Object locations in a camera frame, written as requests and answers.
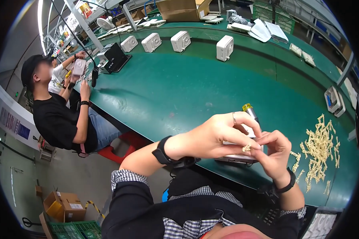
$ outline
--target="ring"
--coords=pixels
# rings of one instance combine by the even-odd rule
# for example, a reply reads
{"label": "ring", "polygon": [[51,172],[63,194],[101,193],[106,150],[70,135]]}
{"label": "ring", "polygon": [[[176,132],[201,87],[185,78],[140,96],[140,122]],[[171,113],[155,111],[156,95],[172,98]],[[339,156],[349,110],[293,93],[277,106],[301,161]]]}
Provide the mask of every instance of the ring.
{"label": "ring", "polygon": [[233,112],[233,122],[234,122],[234,125],[236,125],[236,124],[237,124],[237,120],[235,119],[234,113],[235,113],[235,112]]}

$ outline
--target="sleeve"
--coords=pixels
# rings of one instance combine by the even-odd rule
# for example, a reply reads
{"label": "sleeve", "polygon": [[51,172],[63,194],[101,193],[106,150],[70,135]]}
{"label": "sleeve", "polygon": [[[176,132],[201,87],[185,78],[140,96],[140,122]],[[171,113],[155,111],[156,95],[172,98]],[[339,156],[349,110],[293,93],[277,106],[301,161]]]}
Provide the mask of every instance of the sleeve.
{"label": "sleeve", "polygon": [[58,66],[56,66],[54,69],[53,69],[53,74],[56,76],[56,78],[58,79],[58,81],[61,83],[62,82],[62,79],[61,77],[59,77],[59,75],[61,74],[61,71],[63,70],[63,66],[62,64],[59,64]]}
{"label": "sleeve", "polygon": [[279,218],[271,225],[275,227],[274,238],[296,239],[303,225],[303,217],[306,214],[306,207],[294,211],[282,210]]}
{"label": "sleeve", "polygon": [[69,121],[56,115],[46,115],[46,125],[49,134],[58,139],[62,145],[59,148],[72,149],[73,139],[77,133],[77,127]]}
{"label": "sleeve", "polygon": [[154,204],[145,176],[125,169],[115,170],[112,172],[111,185],[113,195],[109,213],[114,210],[120,220],[136,218]]}

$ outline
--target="green plastic crate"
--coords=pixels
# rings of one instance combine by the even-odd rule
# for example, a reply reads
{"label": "green plastic crate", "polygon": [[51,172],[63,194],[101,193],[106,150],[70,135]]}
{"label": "green plastic crate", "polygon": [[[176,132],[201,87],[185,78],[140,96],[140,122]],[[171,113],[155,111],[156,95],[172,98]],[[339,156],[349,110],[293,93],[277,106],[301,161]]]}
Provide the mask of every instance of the green plastic crate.
{"label": "green plastic crate", "polygon": [[[263,4],[261,2],[253,3],[253,18],[259,18],[262,21],[273,21],[273,9],[269,4]],[[291,34],[294,32],[295,20],[290,14],[282,9],[275,9],[275,24],[279,25],[281,29]]]}
{"label": "green plastic crate", "polygon": [[85,239],[71,222],[49,222],[48,224],[56,239]]}
{"label": "green plastic crate", "polygon": [[158,14],[160,14],[160,11],[158,8],[154,9],[153,11],[147,13],[149,18],[155,18],[158,17]]}
{"label": "green plastic crate", "polygon": [[101,239],[101,228],[96,221],[72,222],[87,239]]}

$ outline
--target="hand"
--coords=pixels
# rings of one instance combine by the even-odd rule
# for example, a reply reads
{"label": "hand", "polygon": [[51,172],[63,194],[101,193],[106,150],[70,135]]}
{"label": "hand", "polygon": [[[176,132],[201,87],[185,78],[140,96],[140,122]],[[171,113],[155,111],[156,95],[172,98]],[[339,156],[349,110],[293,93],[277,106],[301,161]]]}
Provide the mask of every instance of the hand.
{"label": "hand", "polygon": [[79,53],[76,53],[76,57],[77,58],[80,58],[80,59],[83,59],[85,58],[85,55],[86,55],[86,52],[85,51],[80,51]]}
{"label": "hand", "polygon": [[80,76],[79,75],[75,75],[75,74],[70,74],[69,76],[68,76],[68,78],[70,77],[70,82],[71,83],[76,83],[76,81],[78,80],[78,79],[80,79]]}
{"label": "hand", "polygon": [[[212,116],[202,125],[184,134],[176,135],[167,140],[165,152],[174,160],[184,156],[195,158],[219,158],[226,155],[246,154],[242,147],[251,145],[253,149],[261,149],[261,146],[249,138],[241,124],[251,127],[255,136],[261,137],[261,130],[256,122],[246,112],[235,112],[236,125],[233,114],[217,114]],[[224,145],[228,141],[236,145]]]}
{"label": "hand", "polygon": [[81,101],[89,101],[90,87],[86,82],[86,80],[83,80],[81,82],[80,94],[81,94]]}
{"label": "hand", "polygon": [[64,86],[68,87],[70,83],[70,79],[72,78],[72,74],[70,74],[67,78],[64,80]]}
{"label": "hand", "polygon": [[281,132],[262,132],[262,138],[257,140],[260,145],[267,145],[267,154],[260,150],[253,150],[251,155],[256,158],[265,173],[274,180],[278,188],[290,183],[290,174],[287,171],[291,142]]}

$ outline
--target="black t-shirt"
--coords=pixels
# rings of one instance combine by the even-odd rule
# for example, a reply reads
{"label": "black t-shirt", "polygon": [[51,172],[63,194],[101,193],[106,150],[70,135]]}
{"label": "black t-shirt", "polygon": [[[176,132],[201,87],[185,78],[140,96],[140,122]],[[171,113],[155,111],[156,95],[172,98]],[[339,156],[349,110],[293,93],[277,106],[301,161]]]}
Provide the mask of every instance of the black t-shirt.
{"label": "black t-shirt", "polygon": [[163,238],[163,217],[183,225],[187,220],[214,219],[219,217],[221,210],[225,219],[251,225],[275,239],[296,239],[303,223],[296,213],[290,213],[269,226],[235,203],[215,195],[183,197],[154,204],[146,184],[128,181],[117,183],[109,214],[101,226],[102,238]]}
{"label": "black t-shirt", "polygon": [[[58,94],[49,94],[51,98],[44,101],[35,100],[33,103],[33,120],[38,132],[51,146],[81,151],[80,145],[73,143],[80,113],[68,109],[65,99]],[[97,143],[97,133],[89,117],[85,151],[93,152],[97,148]]]}

